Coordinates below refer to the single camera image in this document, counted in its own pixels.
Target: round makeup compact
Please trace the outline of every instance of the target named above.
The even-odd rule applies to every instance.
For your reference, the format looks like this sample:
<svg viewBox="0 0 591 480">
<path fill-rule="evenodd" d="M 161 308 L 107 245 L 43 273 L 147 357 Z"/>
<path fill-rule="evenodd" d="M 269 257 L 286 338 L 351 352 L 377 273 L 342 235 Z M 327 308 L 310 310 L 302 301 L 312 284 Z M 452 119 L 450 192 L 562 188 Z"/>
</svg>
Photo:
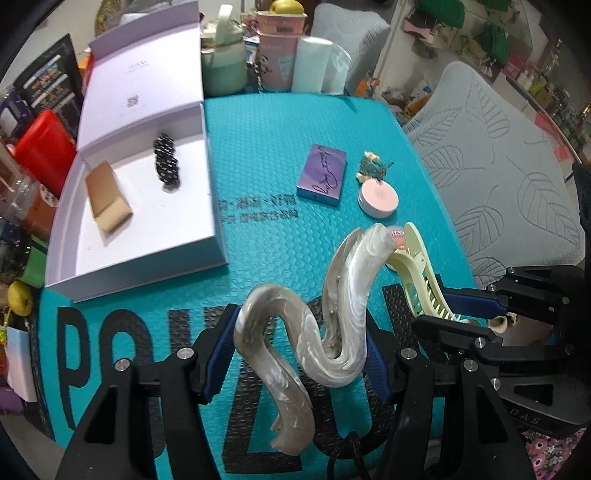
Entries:
<svg viewBox="0 0 591 480">
<path fill-rule="evenodd" d="M 361 209 L 373 218 L 386 218 L 398 208 L 398 194 L 385 181 L 369 179 L 363 182 L 357 197 Z"/>
</svg>

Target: black beaded hair clip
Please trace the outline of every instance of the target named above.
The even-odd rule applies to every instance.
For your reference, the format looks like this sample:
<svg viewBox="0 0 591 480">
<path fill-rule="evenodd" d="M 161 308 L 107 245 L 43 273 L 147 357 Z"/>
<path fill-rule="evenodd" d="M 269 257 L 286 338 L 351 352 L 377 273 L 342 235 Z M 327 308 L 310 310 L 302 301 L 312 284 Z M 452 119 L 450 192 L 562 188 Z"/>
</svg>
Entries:
<svg viewBox="0 0 591 480">
<path fill-rule="evenodd" d="M 154 155 L 156 155 L 156 173 L 161 182 L 167 187 L 178 187 L 177 159 L 174 158 L 174 141 L 167 134 L 161 134 L 154 140 Z"/>
</svg>

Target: floral fabric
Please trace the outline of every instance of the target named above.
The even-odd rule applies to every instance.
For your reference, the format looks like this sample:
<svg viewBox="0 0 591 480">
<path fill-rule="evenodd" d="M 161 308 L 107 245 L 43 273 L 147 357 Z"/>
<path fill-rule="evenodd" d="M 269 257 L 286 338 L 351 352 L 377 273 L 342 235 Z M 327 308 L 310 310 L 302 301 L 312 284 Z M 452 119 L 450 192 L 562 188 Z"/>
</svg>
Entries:
<svg viewBox="0 0 591 480">
<path fill-rule="evenodd" d="M 550 480 L 570 456 L 583 433 L 585 429 L 580 429 L 568 438 L 557 440 L 530 430 L 523 432 L 535 477 L 538 480 Z"/>
</svg>

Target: black strap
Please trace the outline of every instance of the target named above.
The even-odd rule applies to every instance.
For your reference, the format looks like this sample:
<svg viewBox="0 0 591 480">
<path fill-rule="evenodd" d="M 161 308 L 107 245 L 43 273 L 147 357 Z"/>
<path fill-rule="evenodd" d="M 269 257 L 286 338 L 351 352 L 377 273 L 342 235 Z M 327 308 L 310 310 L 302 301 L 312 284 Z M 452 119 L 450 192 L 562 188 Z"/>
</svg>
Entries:
<svg viewBox="0 0 591 480">
<path fill-rule="evenodd" d="M 351 456 L 355 461 L 361 480 L 371 480 L 361 455 L 361 443 L 357 432 L 349 432 L 330 455 L 329 463 L 326 466 L 326 480 L 335 480 L 335 463 L 339 458 L 351 458 Z"/>
</svg>

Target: black package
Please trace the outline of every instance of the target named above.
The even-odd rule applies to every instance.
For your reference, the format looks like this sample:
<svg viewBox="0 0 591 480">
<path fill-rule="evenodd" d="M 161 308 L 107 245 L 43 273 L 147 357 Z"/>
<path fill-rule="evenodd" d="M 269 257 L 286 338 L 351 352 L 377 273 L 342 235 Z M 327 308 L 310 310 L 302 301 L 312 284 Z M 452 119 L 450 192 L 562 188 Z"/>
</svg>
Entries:
<svg viewBox="0 0 591 480">
<path fill-rule="evenodd" d="M 16 143 L 35 116 L 12 85 L 0 93 L 0 131 Z"/>
<path fill-rule="evenodd" d="M 76 139 L 82 110 L 82 78 L 70 35 L 58 40 L 14 82 L 35 113 L 49 108 Z"/>
</svg>

